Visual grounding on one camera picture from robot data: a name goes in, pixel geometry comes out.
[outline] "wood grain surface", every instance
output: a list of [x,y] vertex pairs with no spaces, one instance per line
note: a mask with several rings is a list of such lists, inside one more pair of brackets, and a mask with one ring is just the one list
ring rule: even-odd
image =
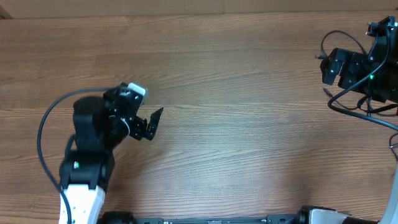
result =
[[[314,55],[333,29],[369,49],[367,23],[389,14],[398,16],[1,20],[0,223],[57,223],[59,194],[36,151],[42,115],[66,92],[121,81],[148,87],[139,116],[165,109],[153,141],[129,138],[115,149],[103,212],[258,217],[310,204],[379,220],[395,173],[387,142],[394,132],[328,109]],[[325,47],[359,50],[339,34]],[[56,177],[79,97],[60,103],[45,124],[43,152]]]

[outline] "wall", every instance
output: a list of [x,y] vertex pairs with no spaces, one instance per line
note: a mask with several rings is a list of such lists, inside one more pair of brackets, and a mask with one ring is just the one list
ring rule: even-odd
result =
[[397,0],[0,0],[5,18],[393,10]]

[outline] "wooden table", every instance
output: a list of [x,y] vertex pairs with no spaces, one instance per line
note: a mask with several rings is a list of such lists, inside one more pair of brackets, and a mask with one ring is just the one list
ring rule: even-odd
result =
[[[369,49],[367,22],[388,14],[398,15],[0,21],[0,223],[57,223],[59,194],[36,152],[42,115],[68,91],[121,81],[148,87],[139,116],[165,109],[153,141],[128,138],[115,149],[103,211],[258,217],[310,204],[380,219],[395,172],[387,143],[394,132],[331,111],[314,55],[333,29]],[[359,50],[339,34],[325,47]],[[56,107],[44,128],[43,152],[56,177],[79,97]]]

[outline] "beige wall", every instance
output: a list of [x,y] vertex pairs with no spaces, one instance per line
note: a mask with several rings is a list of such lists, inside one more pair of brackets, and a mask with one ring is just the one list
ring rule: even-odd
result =
[[13,18],[394,10],[397,0],[0,0]]

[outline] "wooden tabletop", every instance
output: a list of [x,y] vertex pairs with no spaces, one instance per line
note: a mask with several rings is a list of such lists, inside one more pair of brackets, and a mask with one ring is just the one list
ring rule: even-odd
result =
[[[57,223],[59,194],[36,151],[40,120],[62,94],[138,82],[139,116],[164,106],[153,141],[115,150],[104,211],[137,217],[258,217],[302,205],[382,217],[394,132],[331,111],[320,41],[345,30],[369,49],[369,21],[397,11],[98,17],[0,21],[0,223]],[[336,34],[326,51],[359,51]],[[328,86],[332,93],[337,86]],[[72,104],[44,127],[58,178]],[[347,105],[360,98],[350,93]]]

